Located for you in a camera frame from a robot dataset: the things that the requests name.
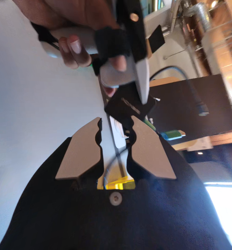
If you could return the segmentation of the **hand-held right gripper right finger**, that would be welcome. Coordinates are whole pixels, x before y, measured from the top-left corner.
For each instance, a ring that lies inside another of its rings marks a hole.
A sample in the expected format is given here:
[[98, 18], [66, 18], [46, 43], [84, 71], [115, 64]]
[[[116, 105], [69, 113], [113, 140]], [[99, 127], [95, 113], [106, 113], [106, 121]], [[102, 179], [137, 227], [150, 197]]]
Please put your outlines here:
[[176, 180], [177, 177], [161, 144], [158, 134], [139, 120], [131, 116], [134, 142], [128, 153], [128, 161], [140, 169], [162, 179]]

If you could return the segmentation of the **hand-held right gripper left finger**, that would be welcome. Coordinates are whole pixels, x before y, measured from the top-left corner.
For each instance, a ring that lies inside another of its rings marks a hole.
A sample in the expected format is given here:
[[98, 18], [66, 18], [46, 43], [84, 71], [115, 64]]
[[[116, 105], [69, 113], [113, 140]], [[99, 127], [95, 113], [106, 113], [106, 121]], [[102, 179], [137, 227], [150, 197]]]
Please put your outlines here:
[[102, 119], [96, 117], [73, 134], [56, 180], [74, 180], [78, 188], [97, 188], [104, 173], [101, 132]]

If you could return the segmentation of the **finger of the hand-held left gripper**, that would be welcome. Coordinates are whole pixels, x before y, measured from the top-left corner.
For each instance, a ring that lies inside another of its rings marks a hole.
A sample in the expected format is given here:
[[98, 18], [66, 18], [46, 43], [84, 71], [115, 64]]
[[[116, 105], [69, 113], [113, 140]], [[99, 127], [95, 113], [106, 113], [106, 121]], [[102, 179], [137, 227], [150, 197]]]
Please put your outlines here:
[[149, 60], [144, 58], [136, 63], [136, 86], [141, 103], [145, 105], [149, 96]]

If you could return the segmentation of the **black HDMI splitter with cable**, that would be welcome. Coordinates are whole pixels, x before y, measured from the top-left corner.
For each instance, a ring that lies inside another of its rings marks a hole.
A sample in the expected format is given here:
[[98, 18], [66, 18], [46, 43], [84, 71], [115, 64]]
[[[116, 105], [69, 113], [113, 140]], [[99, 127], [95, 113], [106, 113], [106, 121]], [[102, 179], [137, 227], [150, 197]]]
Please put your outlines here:
[[[186, 84], [191, 92], [191, 96], [195, 101], [195, 106], [198, 110], [199, 116], [206, 116], [209, 114], [208, 107], [200, 98], [194, 84], [188, 78], [185, 71], [174, 65], [163, 67], [151, 76], [150, 81], [154, 79], [158, 74], [166, 70], [175, 70], [179, 72], [186, 81]], [[137, 117], [139, 120], [144, 121], [146, 115], [152, 110], [152, 108], [159, 102], [159, 98], [154, 98], [151, 95], [148, 96], [148, 101], [145, 105], [141, 103], [139, 98], [136, 84], [134, 82], [118, 88], [114, 96], [110, 99], [105, 107], [105, 112], [120, 122], [123, 127], [127, 127], [131, 119], [131, 116]]]

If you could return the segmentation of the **yellow plastic bin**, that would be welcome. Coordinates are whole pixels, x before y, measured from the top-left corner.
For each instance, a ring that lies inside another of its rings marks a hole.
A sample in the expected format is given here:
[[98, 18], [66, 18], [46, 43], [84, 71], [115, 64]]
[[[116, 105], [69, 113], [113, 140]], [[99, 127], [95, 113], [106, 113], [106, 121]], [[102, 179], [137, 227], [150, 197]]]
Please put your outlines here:
[[99, 178], [97, 182], [97, 189], [103, 190], [105, 185], [105, 189], [107, 190], [131, 190], [135, 189], [135, 181], [132, 177], [125, 176], [118, 179], [115, 179], [114, 181], [109, 180], [109, 177]]

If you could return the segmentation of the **person's left hand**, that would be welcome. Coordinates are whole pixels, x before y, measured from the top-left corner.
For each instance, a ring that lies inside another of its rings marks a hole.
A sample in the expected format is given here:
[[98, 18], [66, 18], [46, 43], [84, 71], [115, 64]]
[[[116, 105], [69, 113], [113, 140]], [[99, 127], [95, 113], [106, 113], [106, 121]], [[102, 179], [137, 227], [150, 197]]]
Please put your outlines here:
[[[119, 29], [111, 7], [103, 0], [13, 0], [24, 16], [48, 30], [78, 25], [100, 30], [105, 27]], [[64, 64], [70, 69], [88, 67], [92, 57], [76, 34], [59, 39]]]

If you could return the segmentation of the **tan and black chair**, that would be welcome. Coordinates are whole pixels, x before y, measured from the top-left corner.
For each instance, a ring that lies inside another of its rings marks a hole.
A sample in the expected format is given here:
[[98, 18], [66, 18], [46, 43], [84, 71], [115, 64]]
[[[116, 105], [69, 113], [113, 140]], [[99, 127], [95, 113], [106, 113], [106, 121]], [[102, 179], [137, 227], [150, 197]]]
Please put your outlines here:
[[161, 25], [158, 25], [151, 36], [146, 39], [147, 58], [150, 59], [161, 46], [165, 44]]

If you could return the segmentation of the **glass window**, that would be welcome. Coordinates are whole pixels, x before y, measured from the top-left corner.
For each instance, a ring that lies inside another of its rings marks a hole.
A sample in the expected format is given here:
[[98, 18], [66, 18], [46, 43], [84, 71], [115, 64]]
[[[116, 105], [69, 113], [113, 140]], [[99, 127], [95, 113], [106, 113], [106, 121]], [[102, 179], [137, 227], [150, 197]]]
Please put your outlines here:
[[163, 0], [140, 0], [143, 17], [162, 9], [165, 6]]

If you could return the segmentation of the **white desk stand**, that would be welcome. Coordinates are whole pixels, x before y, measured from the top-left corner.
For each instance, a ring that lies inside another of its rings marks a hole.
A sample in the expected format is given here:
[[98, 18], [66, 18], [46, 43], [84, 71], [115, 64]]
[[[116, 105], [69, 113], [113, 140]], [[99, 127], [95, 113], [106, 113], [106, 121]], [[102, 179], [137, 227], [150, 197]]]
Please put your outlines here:
[[128, 138], [124, 134], [123, 126], [120, 122], [109, 116], [114, 143], [117, 149], [126, 147], [126, 139]]

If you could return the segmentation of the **black wood-rimmed panel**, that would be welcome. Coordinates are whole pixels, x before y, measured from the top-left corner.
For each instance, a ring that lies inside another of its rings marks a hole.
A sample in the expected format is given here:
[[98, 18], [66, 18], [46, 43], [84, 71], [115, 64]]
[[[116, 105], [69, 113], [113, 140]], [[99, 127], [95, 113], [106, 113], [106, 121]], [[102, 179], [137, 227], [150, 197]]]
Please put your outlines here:
[[181, 130], [185, 136], [171, 145], [213, 136], [232, 130], [232, 108], [221, 74], [190, 79], [209, 114], [199, 116], [196, 102], [185, 80], [166, 77], [150, 82], [150, 95], [159, 98], [149, 112], [156, 130]]

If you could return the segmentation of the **white paper notice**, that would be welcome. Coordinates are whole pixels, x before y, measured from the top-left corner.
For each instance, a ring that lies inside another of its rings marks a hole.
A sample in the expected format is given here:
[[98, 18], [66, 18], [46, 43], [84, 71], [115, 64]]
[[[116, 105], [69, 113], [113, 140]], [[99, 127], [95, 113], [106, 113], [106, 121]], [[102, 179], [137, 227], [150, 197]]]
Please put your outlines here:
[[192, 152], [192, 151], [201, 151], [201, 150], [207, 150], [207, 149], [212, 149], [213, 145], [211, 143], [210, 137], [203, 137], [200, 139], [197, 139], [195, 144], [188, 147], [187, 151]]

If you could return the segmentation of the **large silver round duct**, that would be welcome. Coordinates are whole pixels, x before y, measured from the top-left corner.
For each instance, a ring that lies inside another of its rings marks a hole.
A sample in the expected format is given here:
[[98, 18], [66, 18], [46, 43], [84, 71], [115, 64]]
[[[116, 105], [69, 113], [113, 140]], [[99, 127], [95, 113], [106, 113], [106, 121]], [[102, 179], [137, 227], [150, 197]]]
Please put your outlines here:
[[207, 33], [211, 29], [211, 16], [207, 6], [202, 2], [192, 5], [184, 10], [184, 16], [195, 16], [203, 33]]

